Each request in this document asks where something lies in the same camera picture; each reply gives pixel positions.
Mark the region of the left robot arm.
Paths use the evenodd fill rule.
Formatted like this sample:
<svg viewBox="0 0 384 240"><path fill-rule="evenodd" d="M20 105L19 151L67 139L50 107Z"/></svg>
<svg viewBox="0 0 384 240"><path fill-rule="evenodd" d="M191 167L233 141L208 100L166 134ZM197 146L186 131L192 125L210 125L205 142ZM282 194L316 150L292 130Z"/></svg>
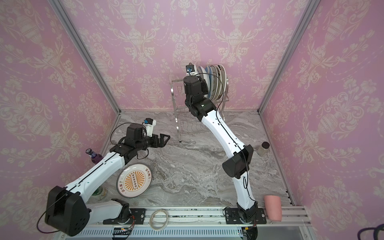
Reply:
<svg viewBox="0 0 384 240"><path fill-rule="evenodd" d="M126 136L114 145L108 154L89 171L65 187L50 190L47 208L41 215L55 232L73 237L86 226L98 222L125 224L133 219L129 203L112 199L105 203L88 204L92 194L116 171L126 166L140 151L163 148L169 135L152 133L154 125L130 124Z"/></svg>

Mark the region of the white plate green quatrefoil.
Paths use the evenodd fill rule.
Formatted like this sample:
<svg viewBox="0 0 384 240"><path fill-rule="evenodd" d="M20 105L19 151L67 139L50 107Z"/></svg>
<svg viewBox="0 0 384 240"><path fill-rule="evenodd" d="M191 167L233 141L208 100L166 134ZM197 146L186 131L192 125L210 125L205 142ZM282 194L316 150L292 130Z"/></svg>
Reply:
<svg viewBox="0 0 384 240"><path fill-rule="evenodd" d="M222 90L221 72L219 70L218 65L217 65L217 73L218 73L218 83L219 83L219 90L218 90L217 100L219 100L223 96L223 90Z"/></svg>

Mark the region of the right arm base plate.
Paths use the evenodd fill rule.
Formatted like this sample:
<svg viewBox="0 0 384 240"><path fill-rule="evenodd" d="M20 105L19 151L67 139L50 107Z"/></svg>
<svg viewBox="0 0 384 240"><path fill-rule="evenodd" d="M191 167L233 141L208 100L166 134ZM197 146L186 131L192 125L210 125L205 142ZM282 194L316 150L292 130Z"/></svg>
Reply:
<svg viewBox="0 0 384 240"><path fill-rule="evenodd" d="M227 225L265 225L267 223L266 214L262 208L258 208L256 213L249 220L242 218L239 215L239 210L237 208L225 207L223 209L223 215Z"/></svg>

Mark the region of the white plate teal red rim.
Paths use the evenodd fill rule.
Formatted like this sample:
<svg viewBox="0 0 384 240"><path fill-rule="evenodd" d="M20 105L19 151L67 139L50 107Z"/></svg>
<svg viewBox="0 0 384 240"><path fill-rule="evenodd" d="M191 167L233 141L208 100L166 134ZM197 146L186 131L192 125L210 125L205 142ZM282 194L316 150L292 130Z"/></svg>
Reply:
<svg viewBox="0 0 384 240"><path fill-rule="evenodd" d="M223 65L221 65L221 68L222 68L222 77L223 77L222 80L223 80L224 93L226 94L228 89L227 72Z"/></svg>

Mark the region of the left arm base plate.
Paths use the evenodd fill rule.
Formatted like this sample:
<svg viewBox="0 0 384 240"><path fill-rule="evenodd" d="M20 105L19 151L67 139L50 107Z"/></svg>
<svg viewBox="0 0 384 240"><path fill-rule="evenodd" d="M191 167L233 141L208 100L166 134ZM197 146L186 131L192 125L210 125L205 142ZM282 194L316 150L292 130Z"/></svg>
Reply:
<svg viewBox="0 0 384 240"><path fill-rule="evenodd" d="M107 219L103 221L104 225L142 225L145 220L146 209L125 209L115 219Z"/></svg>

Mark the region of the floral mandala patterned plate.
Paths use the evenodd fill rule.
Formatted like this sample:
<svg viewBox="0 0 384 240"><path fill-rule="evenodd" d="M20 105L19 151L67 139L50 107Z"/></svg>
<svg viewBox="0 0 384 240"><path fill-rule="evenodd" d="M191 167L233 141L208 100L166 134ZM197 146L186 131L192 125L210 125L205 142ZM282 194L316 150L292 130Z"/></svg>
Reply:
<svg viewBox="0 0 384 240"><path fill-rule="evenodd" d="M212 72L213 72L213 99L212 101L215 101L214 100L214 96L215 96L215 93L216 93L216 87L217 87L217 82L216 82L216 70L214 68L214 66L211 66L211 69L212 69Z"/></svg>

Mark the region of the blue striped plate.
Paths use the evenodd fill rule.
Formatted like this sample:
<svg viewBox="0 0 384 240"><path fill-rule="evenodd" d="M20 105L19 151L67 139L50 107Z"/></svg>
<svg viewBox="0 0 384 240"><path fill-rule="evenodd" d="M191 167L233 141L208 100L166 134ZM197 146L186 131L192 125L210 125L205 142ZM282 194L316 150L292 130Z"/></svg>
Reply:
<svg viewBox="0 0 384 240"><path fill-rule="evenodd" d="M212 72L212 69L211 69L211 66L206 66L205 67L205 71L207 73L207 78L208 78L208 83L209 83L209 94L208 94L208 98L210 100L213 99L213 72Z"/></svg>
<svg viewBox="0 0 384 240"><path fill-rule="evenodd" d="M217 87L216 87L216 93L215 93L215 96L214 96L214 100L217 101L217 97L218 97L218 90L219 90L219 83L218 83L218 73L217 73L217 66L214 66L215 70L216 70L216 82L217 82Z"/></svg>

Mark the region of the orange sunburst plate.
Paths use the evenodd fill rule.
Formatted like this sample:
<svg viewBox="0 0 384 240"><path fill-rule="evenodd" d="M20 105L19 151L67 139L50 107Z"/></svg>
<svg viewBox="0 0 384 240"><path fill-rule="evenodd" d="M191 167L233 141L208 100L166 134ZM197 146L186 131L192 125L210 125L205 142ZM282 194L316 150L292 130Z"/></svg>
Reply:
<svg viewBox="0 0 384 240"><path fill-rule="evenodd" d="M133 164L120 173L117 190L125 198L136 198L149 189L152 179L152 171L147 165Z"/></svg>
<svg viewBox="0 0 384 240"><path fill-rule="evenodd" d="M199 76L202 78L202 80L204 80L204 81L206 82L207 87L209 87L209 86L210 86L210 82L209 82L209 80L206 78L206 72L203 71L202 68L201 68L200 66L197 66L197 71L198 71L197 75L199 75Z"/></svg>

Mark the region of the blue striped plate front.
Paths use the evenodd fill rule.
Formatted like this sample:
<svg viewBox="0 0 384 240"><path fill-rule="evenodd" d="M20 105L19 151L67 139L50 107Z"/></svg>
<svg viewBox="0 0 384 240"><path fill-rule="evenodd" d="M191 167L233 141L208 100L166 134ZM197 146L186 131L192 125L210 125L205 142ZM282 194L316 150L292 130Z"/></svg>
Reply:
<svg viewBox="0 0 384 240"><path fill-rule="evenodd" d="M208 78L208 83L209 83L209 94L208 94L208 98L210 100L213 99L213 72L212 72L212 69L211 69L211 66L206 66L205 67L205 71L207 73L207 78Z"/></svg>

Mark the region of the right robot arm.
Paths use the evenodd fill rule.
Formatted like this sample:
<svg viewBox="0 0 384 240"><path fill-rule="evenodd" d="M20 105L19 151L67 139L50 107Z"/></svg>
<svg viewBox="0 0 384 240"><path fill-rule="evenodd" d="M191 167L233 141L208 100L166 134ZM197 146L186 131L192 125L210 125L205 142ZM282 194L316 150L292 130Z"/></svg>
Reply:
<svg viewBox="0 0 384 240"><path fill-rule="evenodd" d="M240 218L245 223L254 222L258 202L254 199L249 184L249 164L254 153L253 147L246 146L236 137L225 123L216 105L205 97L208 94L208 86L201 77L186 76L183 82L186 94L185 104L189 112L212 132L228 157L222 167L233 180Z"/></svg>

